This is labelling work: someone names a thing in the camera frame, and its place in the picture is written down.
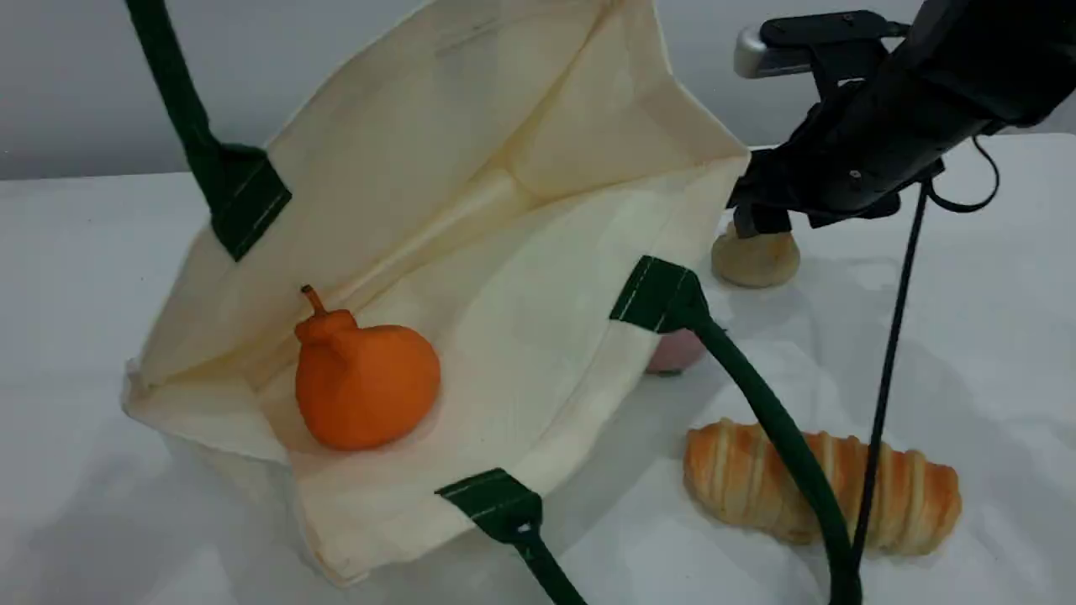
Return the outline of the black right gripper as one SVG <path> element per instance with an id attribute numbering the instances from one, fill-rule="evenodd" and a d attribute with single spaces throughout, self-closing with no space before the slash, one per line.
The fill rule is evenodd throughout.
<path id="1" fill-rule="evenodd" d="M 792 137 L 760 150 L 730 207 L 742 239 L 892 217 L 900 192 L 939 175 L 942 155 L 980 131 L 980 115 L 953 93 L 915 78 L 846 84 L 815 105 Z"/>

